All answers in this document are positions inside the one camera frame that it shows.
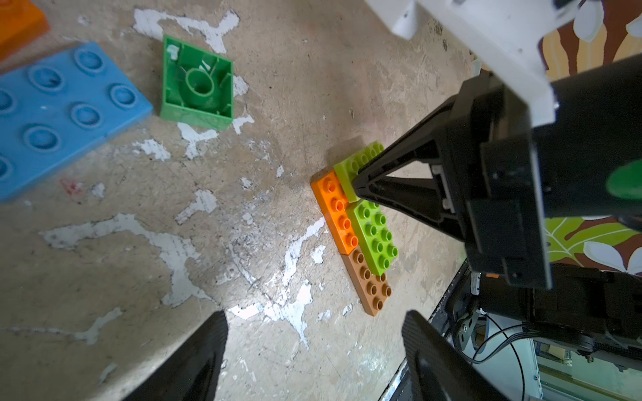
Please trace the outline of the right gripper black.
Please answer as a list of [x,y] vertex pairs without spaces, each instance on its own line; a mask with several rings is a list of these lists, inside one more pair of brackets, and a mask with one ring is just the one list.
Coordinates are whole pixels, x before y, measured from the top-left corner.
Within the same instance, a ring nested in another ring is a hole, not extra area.
[[546,218],[640,230],[641,58],[552,89],[555,120],[535,126],[507,85],[480,73],[362,167],[355,193],[463,242],[477,272],[550,289]]

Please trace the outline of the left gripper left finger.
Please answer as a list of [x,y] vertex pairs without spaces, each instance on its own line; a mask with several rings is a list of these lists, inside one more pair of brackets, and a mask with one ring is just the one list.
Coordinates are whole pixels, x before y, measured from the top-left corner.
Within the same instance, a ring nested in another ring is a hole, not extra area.
[[214,400],[228,335],[214,312],[127,400]]

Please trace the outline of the dark green square lego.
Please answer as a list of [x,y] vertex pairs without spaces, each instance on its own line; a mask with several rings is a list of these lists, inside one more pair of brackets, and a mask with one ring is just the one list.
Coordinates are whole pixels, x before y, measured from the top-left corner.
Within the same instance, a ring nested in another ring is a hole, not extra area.
[[225,130],[234,119],[232,60],[165,35],[160,106],[163,120]]

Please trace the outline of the orange lego brick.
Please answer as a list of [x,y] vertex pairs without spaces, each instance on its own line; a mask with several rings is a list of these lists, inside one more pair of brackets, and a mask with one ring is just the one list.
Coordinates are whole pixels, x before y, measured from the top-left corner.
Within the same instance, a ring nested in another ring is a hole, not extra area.
[[315,198],[342,255],[349,255],[359,245],[347,214],[348,199],[336,173],[331,170],[311,183]]

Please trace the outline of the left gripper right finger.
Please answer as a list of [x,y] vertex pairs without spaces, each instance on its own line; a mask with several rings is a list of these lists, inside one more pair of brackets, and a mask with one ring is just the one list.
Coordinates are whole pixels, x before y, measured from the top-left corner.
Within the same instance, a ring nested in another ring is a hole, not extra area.
[[419,312],[407,312],[401,332],[414,400],[506,399]]

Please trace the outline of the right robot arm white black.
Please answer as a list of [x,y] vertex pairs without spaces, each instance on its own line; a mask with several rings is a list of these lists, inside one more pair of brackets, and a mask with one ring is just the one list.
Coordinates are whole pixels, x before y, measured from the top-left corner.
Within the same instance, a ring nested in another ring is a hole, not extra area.
[[589,355],[641,356],[641,280],[554,262],[545,222],[614,217],[641,227],[641,58],[553,83],[556,120],[533,127],[495,76],[467,80],[359,169],[355,193],[463,242],[495,274],[490,313]]

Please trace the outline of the blue lego plate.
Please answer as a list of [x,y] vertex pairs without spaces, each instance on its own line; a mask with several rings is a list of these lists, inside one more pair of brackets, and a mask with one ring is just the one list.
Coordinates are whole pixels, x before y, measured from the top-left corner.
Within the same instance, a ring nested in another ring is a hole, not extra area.
[[1,199],[12,199],[152,111],[94,42],[3,74]]

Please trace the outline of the tan lego brick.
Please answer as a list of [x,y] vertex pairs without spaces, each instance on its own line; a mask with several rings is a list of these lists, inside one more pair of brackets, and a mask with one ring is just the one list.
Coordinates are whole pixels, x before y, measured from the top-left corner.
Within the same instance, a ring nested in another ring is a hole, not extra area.
[[376,317],[393,293],[386,274],[376,276],[371,272],[360,247],[341,257],[364,311]]

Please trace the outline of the lime lego brick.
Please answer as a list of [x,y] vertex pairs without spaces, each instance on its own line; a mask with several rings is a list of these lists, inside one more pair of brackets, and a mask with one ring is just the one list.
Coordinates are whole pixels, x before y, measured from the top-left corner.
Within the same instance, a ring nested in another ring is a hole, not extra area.
[[376,158],[383,150],[384,146],[379,141],[375,141],[334,165],[334,172],[349,203],[356,203],[360,200],[352,185],[352,181],[359,174],[359,169]]
[[375,276],[386,273],[399,256],[393,234],[381,207],[368,200],[351,204],[347,210],[369,270]]

